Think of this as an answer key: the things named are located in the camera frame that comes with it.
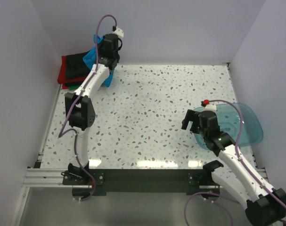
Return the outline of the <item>blue t shirt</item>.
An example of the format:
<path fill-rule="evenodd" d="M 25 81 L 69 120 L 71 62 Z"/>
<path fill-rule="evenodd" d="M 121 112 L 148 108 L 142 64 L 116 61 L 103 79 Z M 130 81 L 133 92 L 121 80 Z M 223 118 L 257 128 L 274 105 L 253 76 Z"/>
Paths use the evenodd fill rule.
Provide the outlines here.
<path fill-rule="evenodd" d="M 85 65 L 92 70 L 93 65 L 95 63 L 96 60 L 96 48 L 92 48 L 83 58 L 83 62 L 85 63 Z M 110 87 L 112 79 L 114 76 L 114 70 L 110 70 L 110 74 L 109 76 L 104 80 L 103 85 L 106 87 Z"/>

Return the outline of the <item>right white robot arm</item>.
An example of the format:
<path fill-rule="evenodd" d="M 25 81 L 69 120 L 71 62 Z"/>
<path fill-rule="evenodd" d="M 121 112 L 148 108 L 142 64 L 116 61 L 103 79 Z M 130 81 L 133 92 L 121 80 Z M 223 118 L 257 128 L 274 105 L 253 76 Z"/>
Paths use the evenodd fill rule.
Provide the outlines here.
<path fill-rule="evenodd" d="M 222 186 L 244 208 L 253 226 L 269 226 L 286 216 L 286 192 L 275 189 L 248 162 L 235 140 L 223 132 L 214 111 L 188 110 L 182 129 L 199 134 L 218 160 L 203 166 L 202 180 Z"/>

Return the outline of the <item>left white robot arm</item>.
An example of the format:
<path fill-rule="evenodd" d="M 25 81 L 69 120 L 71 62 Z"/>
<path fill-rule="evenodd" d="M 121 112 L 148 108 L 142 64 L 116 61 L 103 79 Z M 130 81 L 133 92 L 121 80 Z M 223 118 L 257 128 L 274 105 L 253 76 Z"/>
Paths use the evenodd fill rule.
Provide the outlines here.
<path fill-rule="evenodd" d="M 124 34 L 117 32 L 101 38 L 94 37 L 97 46 L 83 57 L 84 64 L 90 72 L 75 92 L 65 95 L 64 125 L 69 125 L 70 130 L 75 132 L 74 159 L 63 173 L 65 179 L 82 184 L 92 181 L 88 157 L 88 136 L 96 119 L 92 98 L 101 86 L 110 86 L 114 69 L 120 60 L 118 52 L 123 46 L 123 37 Z"/>

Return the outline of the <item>folded black t shirt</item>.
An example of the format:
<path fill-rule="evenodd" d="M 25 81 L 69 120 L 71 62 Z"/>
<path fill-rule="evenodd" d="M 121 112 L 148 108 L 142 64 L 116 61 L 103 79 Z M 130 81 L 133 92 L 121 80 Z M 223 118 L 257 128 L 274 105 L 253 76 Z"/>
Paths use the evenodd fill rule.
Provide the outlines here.
<path fill-rule="evenodd" d="M 87 53 L 88 51 L 66 56 L 65 78 L 67 80 L 86 77 L 89 74 L 90 69 L 83 61 Z"/>

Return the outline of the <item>translucent blue plastic bin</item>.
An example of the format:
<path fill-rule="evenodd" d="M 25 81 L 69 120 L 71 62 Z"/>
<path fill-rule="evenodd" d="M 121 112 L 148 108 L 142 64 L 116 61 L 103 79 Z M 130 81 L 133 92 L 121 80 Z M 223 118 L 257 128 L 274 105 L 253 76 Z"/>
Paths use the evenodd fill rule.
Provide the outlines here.
<path fill-rule="evenodd" d="M 203 147 L 219 155 L 227 148 L 233 148 L 239 152 L 242 146 L 259 143 L 263 139 L 261 125 L 253 111 L 245 104 L 230 103 L 216 105 L 217 119 L 221 134 L 213 139 L 213 143 L 205 144 L 200 134 L 195 134 L 197 142 L 203 141 Z"/>

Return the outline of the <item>folded red t shirt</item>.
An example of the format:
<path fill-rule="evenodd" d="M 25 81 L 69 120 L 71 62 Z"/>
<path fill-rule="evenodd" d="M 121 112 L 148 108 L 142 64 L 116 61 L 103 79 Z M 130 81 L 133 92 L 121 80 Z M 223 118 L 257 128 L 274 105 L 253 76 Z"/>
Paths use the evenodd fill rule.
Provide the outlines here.
<path fill-rule="evenodd" d="M 62 64 L 60 67 L 60 72 L 57 78 L 58 84 L 62 85 L 63 89 L 69 89 L 71 87 L 78 87 L 81 85 L 81 83 L 85 80 L 86 77 L 78 77 L 74 79 L 66 79 L 65 73 L 66 73 L 66 56 L 62 56 Z"/>

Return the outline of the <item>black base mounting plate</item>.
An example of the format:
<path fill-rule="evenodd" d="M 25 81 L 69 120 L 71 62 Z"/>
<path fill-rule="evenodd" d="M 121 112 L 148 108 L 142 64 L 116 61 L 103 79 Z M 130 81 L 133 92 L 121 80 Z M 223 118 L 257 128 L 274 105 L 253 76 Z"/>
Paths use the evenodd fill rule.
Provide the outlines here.
<path fill-rule="evenodd" d="M 186 193 L 214 191 L 218 184 L 206 179 L 202 169 L 90 169 L 92 180 L 80 168 L 65 170 L 63 185 L 72 186 L 73 197 L 107 193 Z"/>

